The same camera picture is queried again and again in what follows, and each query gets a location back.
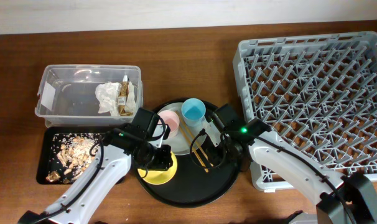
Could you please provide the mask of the pink plastic cup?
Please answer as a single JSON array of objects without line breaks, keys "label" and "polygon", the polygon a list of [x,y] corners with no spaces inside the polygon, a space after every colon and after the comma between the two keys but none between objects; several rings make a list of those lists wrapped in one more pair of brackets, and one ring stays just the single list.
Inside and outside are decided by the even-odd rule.
[{"label": "pink plastic cup", "polygon": [[164,110],[158,113],[158,115],[164,120],[170,128],[169,139],[175,137],[179,131],[180,119],[175,111]]}]

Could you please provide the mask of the blue plastic cup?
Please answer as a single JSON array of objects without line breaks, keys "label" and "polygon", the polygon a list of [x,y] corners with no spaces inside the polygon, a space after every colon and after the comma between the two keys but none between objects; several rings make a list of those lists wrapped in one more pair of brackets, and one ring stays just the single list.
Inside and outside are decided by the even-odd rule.
[{"label": "blue plastic cup", "polygon": [[199,125],[205,117],[206,107],[202,100],[189,98],[183,102],[181,113],[185,124],[191,127]]}]

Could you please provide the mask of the yellow bowl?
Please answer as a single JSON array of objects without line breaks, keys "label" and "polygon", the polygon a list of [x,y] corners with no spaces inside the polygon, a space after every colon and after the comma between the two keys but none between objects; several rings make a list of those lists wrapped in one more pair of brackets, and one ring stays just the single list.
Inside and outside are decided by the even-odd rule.
[{"label": "yellow bowl", "polygon": [[167,171],[150,170],[148,173],[144,169],[137,169],[139,177],[148,184],[162,185],[170,181],[177,172],[177,158],[171,152],[172,166]]}]

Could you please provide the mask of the gold snack wrapper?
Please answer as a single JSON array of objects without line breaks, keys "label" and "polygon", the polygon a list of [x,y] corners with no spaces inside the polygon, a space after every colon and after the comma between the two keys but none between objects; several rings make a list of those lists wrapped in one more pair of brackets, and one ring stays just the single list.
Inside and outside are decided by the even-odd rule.
[{"label": "gold snack wrapper", "polygon": [[125,107],[126,107],[126,102],[127,102],[127,98],[128,98],[128,94],[129,94],[129,78],[127,75],[125,75],[123,77],[123,81],[122,81],[122,84],[121,84],[121,91],[119,92],[119,96],[118,96],[118,113],[121,115],[121,116],[130,116],[133,114],[133,112],[130,112],[130,111],[126,111]]}]

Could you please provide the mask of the white tissue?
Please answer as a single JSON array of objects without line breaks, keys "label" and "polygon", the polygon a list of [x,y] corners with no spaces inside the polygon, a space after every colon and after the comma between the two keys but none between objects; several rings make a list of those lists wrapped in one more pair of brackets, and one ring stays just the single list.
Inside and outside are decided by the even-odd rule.
[{"label": "white tissue", "polygon": [[[96,99],[99,101],[98,113],[109,112],[111,116],[120,116],[118,113],[118,96],[121,91],[122,83],[108,82],[105,84],[99,84],[95,90]],[[126,102],[126,111],[135,112],[136,100],[135,100],[135,86],[132,82],[129,82],[129,94]]]}]

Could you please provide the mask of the peanut shell food scraps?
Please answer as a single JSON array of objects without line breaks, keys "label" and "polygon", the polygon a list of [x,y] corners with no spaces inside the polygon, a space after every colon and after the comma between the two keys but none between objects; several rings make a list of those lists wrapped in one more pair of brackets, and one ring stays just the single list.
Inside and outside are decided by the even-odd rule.
[{"label": "peanut shell food scraps", "polygon": [[49,169],[46,171],[46,183],[72,184],[95,159],[99,146],[92,145],[98,140],[94,133],[57,133],[50,144]]}]

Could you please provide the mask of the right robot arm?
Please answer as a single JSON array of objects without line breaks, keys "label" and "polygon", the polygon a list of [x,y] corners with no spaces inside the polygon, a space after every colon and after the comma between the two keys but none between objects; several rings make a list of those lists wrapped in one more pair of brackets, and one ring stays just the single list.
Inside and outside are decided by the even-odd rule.
[{"label": "right robot arm", "polygon": [[249,160],[276,172],[316,206],[316,214],[293,222],[377,223],[377,192],[363,174],[346,176],[325,167],[288,144],[259,119],[246,122],[225,104],[201,122],[222,158]]}]

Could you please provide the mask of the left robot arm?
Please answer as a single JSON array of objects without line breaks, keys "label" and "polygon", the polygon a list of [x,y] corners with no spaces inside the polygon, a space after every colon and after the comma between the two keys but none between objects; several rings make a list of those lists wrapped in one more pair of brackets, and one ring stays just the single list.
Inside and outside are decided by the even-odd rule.
[{"label": "left robot arm", "polygon": [[19,223],[88,223],[114,185],[136,167],[145,173],[167,171],[173,165],[171,147],[162,142],[169,126],[155,112],[139,108],[130,123],[102,134],[86,171],[41,214],[30,210]]}]

